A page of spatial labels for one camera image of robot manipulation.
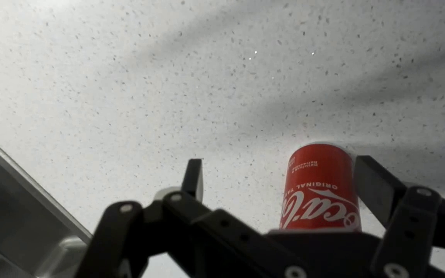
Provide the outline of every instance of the coca-cola can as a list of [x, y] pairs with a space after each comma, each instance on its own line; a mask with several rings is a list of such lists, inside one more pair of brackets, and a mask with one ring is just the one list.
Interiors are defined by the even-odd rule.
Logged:
[[291, 159], [282, 211], [283, 230], [361, 230], [353, 157], [330, 144], [297, 150]]

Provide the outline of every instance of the red can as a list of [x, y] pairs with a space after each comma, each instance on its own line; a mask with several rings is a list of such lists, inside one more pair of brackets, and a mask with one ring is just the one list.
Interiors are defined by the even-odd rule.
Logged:
[[353, 157], [345, 150], [314, 144], [291, 156], [282, 228], [361, 230]]

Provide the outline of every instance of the soda can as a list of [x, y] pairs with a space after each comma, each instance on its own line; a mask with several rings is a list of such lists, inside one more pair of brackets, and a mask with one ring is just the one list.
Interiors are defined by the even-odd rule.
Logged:
[[313, 144], [291, 156], [280, 227], [311, 232], [361, 230], [353, 157], [345, 150]]

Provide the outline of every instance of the screw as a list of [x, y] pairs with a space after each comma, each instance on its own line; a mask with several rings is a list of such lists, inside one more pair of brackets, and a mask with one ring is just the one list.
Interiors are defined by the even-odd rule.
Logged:
[[433, 191], [429, 188], [418, 188], [418, 193], [424, 196], [433, 196]]
[[289, 266], [285, 272], [285, 278], [306, 278], [306, 273], [299, 266]]
[[183, 199], [183, 196], [181, 194], [172, 194], [172, 198], [170, 198], [174, 202], [178, 202], [178, 201], [181, 201]]
[[129, 213], [129, 211], [132, 211], [133, 210], [133, 205], [132, 204], [124, 204], [124, 205], [121, 205], [121, 208], [119, 208], [119, 211], [123, 211], [123, 213]]
[[384, 266], [384, 272], [388, 275], [388, 278], [410, 278], [408, 270], [396, 262]]

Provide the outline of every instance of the speckled surface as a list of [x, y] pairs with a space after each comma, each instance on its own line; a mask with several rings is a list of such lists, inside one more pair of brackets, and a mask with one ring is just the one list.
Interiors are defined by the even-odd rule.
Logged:
[[206, 204], [266, 232], [316, 140], [445, 196], [445, 1], [0, 0], [0, 145], [92, 230], [197, 156]]

